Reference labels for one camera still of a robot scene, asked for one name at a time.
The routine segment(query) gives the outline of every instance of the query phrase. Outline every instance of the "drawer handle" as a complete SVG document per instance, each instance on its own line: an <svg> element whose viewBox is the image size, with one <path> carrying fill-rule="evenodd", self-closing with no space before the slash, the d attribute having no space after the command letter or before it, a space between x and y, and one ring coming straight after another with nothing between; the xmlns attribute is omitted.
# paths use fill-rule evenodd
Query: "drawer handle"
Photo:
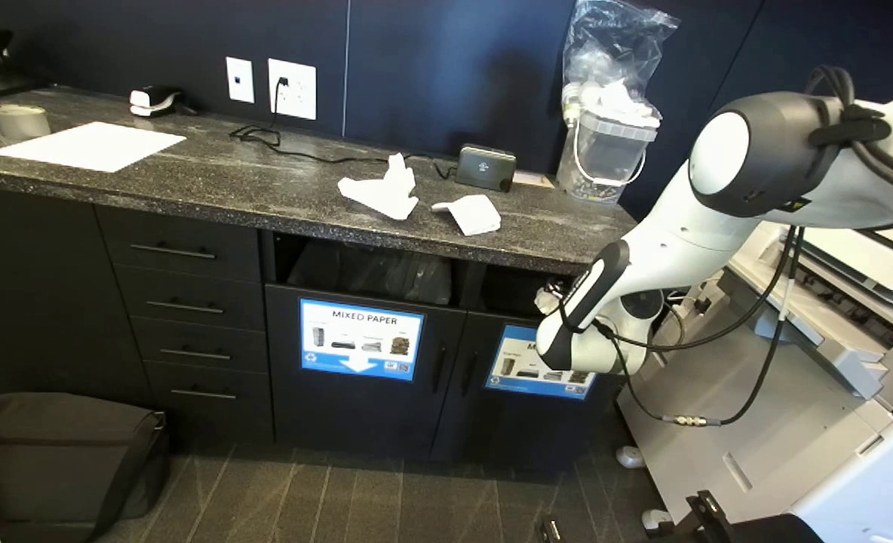
<svg viewBox="0 0 893 543"><path fill-rule="evenodd" d="M168 244L128 244L128 248L141 255L160 255L160 256L179 256L179 260L216 260L216 255L212 251L180 251Z"/></svg>
<svg viewBox="0 0 893 543"><path fill-rule="evenodd" d="M463 382L462 382L462 386L459 386L462 396L470 394L470 386L472 386L472 374L475 374L475 364L479 364L479 357L470 357L470 358L468 358Z"/></svg>
<svg viewBox="0 0 893 543"><path fill-rule="evenodd" d="M171 396L184 399L216 399L216 401L237 401L237 396L229 394L209 394L209 391L168 391Z"/></svg>
<svg viewBox="0 0 893 543"><path fill-rule="evenodd" d="M445 364L445 351L441 351L436 362L434 362L434 379L431 379L431 394L441 391L441 379L443 379L443 364Z"/></svg>
<svg viewBox="0 0 893 543"><path fill-rule="evenodd" d="M180 357L180 358L216 358L216 362L229 362L233 357L226 353L206 353L206 351L171 351L171 347L163 347L155 351L163 357Z"/></svg>
<svg viewBox="0 0 893 543"><path fill-rule="evenodd" d="M184 303L165 303L165 298L147 298L144 306L149 307L163 307L163 310L184 310L184 314L226 314L222 307L213 307L213 306L184 306Z"/></svg>

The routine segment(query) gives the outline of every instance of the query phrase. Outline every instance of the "drawer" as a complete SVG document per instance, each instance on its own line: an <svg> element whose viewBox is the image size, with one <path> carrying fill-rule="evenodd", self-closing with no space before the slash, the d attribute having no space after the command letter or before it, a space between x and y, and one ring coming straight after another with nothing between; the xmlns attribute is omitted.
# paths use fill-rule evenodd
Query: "drawer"
<svg viewBox="0 0 893 543"><path fill-rule="evenodd" d="M118 269L123 303L133 317L261 328L259 284Z"/></svg>
<svg viewBox="0 0 893 543"><path fill-rule="evenodd" d="M247 328L174 325L135 321L144 362L267 371L265 335Z"/></svg>
<svg viewBox="0 0 893 543"><path fill-rule="evenodd" d="M153 399L188 440L270 440L267 379L245 371L147 368Z"/></svg>
<svg viewBox="0 0 893 543"><path fill-rule="evenodd" d="M115 262L259 284L254 231L115 208L98 220Z"/></svg>

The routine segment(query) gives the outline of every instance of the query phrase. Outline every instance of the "countertop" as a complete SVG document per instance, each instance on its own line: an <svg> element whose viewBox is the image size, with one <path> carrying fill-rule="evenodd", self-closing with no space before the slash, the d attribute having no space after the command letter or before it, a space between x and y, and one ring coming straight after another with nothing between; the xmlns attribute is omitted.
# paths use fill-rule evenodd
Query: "countertop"
<svg viewBox="0 0 893 543"><path fill-rule="evenodd" d="M499 234L463 240L453 217L431 207L475 192L441 181L422 161L410 164L420 207L397 224L337 198L333 189L337 177L381 177L383 164L279 157L229 138L241 120L179 111L144 120L126 111L126 101L56 89L0 97L0 149L88 120L179 134L184 143L115 175L0 157L0 192L558 274L581 271L605 241L633 226L610 203L511 189L487 193L502 217ZM282 134L279 149L316 157L390 157L381 149L298 134Z"/></svg>

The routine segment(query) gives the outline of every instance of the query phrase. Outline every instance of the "bag strap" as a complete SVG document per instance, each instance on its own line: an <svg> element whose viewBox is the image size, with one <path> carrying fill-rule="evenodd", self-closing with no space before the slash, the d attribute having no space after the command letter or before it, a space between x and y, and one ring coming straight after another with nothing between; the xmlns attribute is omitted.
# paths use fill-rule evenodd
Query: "bag strap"
<svg viewBox="0 0 893 543"><path fill-rule="evenodd" d="M133 443L126 448L123 460L115 467L103 511L96 514L96 521L84 540L96 540L98 534L104 534L118 521L118 517L126 508L126 497L133 496L135 482L141 481L149 450L160 443L163 429L165 429L165 414L141 417Z"/></svg>

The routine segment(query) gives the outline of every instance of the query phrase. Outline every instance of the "black bag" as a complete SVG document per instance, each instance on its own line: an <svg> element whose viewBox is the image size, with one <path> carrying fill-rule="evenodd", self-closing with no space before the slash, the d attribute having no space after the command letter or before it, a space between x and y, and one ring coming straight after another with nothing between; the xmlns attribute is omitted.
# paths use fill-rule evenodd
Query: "black bag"
<svg viewBox="0 0 893 543"><path fill-rule="evenodd" d="M62 394L0 396L0 534L96 540L168 474L165 414Z"/></svg>

